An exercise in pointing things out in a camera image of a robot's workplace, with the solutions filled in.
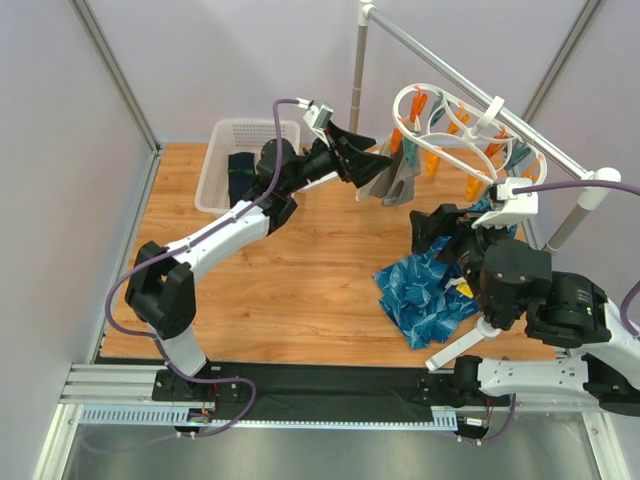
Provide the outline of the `grey sock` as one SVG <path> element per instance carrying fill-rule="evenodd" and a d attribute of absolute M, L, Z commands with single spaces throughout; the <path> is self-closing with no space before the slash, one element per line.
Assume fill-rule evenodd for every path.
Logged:
<path fill-rule="evenodd" d="M 387 168 L 394 174 L 393 183 L 386 197 L 381 199 L 383 206 L 397 206 L 410 202 L 414 198 L 415 178 L 421 173 L 418 147 L 409 140 L 403 140 L 395 152 L 389 152 L 392 164 Z"/>

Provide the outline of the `dark navy sock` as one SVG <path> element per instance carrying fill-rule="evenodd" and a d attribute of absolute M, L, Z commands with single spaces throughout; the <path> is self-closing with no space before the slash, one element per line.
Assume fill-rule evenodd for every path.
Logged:
<path fill-rule="evenodd" d="M 228 197 L 229 205 L 234 207 L 239 201 L 254 201 L 260 196 L 255 189 L 255 155 L 252 152 L 239 152 L 228 157 Z"/>

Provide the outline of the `white round clip hanger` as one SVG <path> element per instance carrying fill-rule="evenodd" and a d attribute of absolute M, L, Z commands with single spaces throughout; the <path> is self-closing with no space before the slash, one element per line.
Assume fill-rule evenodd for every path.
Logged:
<path fill-rule="evenodd" d="M 545 154 L 497 119 L 503 106 L 504 100 L 496 97 L 478 109 L 434 85 L 411 84 L 392 104 L 391 150 L 403 149 L 408 164 L 422 160 L 430 179 L 443 162 L 461 170 L 467 175 L 469 202 L 479 200 L 488 185 L 502 177 L 544 183 Z"/>

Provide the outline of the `cream beige sock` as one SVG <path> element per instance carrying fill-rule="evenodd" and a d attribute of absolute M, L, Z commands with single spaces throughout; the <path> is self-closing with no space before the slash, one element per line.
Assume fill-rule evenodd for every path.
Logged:
<path fill-rule="evenodd" d="M 384 198 L 387 196 L 393 183 L 394 174 L 391 169 L 386 169 L 376 175 L 369 183 L 359 188 L 355 199 L 360 202 L 369 197 Z"/>

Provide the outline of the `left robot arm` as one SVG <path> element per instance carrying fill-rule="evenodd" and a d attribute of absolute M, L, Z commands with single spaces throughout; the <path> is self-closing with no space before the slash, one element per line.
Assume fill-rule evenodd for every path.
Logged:
<path fill-rule="evenodd" d="M 192 329 L 196 286 L 218 264 L 281 228 L 297 208 L 296 192 L 336 175 L 361 188 L 391 159 L 373 152 L 373 138 L 328 122 L 310 149 L 298 152 L 284 138 L 262 147 L 249 189 L 223 216 L 166 246 L 150 241 L 138 251 L 125 302 L 146 323 L 167 366 L 156 378 L 159 400 L 210 401 L 221 379 Z"/>

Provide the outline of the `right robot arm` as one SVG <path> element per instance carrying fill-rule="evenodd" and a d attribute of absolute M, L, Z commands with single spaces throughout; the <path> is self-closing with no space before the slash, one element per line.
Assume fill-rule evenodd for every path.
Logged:
<path fill-rule="evenodd" d="M 426 399 L 463 407 L 512 395 L 593 398 L 618 415 L 639 414 L 639 341 L 621 312 L 588 278 L 555 271 L 550 253 L 511 237 L 504 228 L 479 227 L 479 212 L 442 204 L 409 214 L 412 250 L 445 244 L 437 261 L 460 269 L 480 321 L 498 331 L 525 319 L 527 337 L 569 351 L 550 361 L 492 360 L 463 354 L 450 374 L 432 361 L 423 379 Z"/>

